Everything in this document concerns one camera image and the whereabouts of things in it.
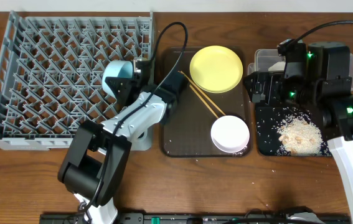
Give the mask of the light blue bowl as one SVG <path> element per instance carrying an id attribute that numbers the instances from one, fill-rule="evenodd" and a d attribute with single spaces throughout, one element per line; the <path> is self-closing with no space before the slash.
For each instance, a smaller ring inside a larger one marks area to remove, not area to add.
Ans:
<path id="1" fill-rule="evenodd" d="M 114 60 L 111 61 L 105 68 L 102 75 L 102 88 L 111 95 L 115 96 L 117 92 L 117 84 L 112 86 L 111 79 L 118 81 L 119 79 L 132 79 L 133 77 L 133 64 L 130 61 Z"/>

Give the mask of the white napkin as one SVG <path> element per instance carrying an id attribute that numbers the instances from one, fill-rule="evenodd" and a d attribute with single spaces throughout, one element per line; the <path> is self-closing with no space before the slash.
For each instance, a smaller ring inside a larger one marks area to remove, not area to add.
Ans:
<path id="1" fill-rule="evenodd" d="M 276 62 L 274 65 L 268 68 L 269 72 L 280 72 L 285 69 L 286 62 Z"/>

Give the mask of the yellow plate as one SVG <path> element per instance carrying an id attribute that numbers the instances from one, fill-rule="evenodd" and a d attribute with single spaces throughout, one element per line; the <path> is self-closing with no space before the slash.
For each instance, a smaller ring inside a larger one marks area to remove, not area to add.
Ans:
<path id="1" fill-rule="evenodd" d="M 225 93 L 240 83 L 243 64 L 233 50 L 211 45 L 194 54 L 189 73 L 194 83 L 202 90 Z"/>

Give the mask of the wooden chopstick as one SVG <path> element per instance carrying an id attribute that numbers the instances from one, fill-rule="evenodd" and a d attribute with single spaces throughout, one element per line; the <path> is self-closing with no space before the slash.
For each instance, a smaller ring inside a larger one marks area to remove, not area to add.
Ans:
<path id="1" fill-rule="evenodd" d="M 220 109 L 220 107 L 207 95 L 204 91 L 199 88 L 183 71 L 179 71 L 180 74 L 183 74 L 185 78 L 189 81 L 189 84 L 192 85 L 198 93 L 203 97 L 203 99 L 209 104 L 209 106 L 215 111 L 217 110 L 220 115 L 225 116 L 226 114 Z"/>
<path id="2" fill-rule="evenodd" d="M 204 104 L 204 106 L 217 118 L 219 119 L 218 115 L 215 113 L 215 111 L 209 106 L 209 104 L 201 97 L 201 95 L 198 93 L 198 91 L 192 86 L 189 85 L 190 89 L 194 92 L 194 94 L 200 99 L 200 101 Z"/>

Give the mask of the white bowl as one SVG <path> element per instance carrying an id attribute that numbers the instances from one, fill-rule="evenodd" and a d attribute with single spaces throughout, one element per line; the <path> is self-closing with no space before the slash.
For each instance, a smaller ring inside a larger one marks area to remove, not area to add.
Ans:
<path id="1" fill-rule="evenodd" d="M 210 137 L 219 150 L 231 154 L 240 152 L 248 146 L 250 131 L 244 120 L 226 115 L 213 123 Z"/>

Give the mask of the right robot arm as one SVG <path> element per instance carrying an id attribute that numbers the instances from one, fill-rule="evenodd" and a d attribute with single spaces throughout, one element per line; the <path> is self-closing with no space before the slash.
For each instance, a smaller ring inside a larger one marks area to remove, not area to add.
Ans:
<path id="1" fill-rule="evenodd" d="M 351 52 L 341 42 L 306 45 L 286 40 L 278 46 L 282 71 L 253 72 L 243 78 L 252 102 L 294 106 L 309 112 L 337 167 L 353 222 L 353 94 Z"/>

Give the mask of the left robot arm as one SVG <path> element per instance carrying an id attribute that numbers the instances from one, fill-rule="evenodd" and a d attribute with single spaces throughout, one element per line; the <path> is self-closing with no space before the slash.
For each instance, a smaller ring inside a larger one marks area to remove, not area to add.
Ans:
<path id="1" fill-rule="evenodd" d="M 78 198 L 78 213 L 60 223 L 113 223 L 118 211 L 113 197 L 121 184 L 129 154 L 151 147 L 148 129 L 165 123 L 188 85 L 182 72 L 172 72 L 159 86 L 147 86 L 136 101 L 115 117 L 83 122 L 60 166 L 58 180 Z"/>

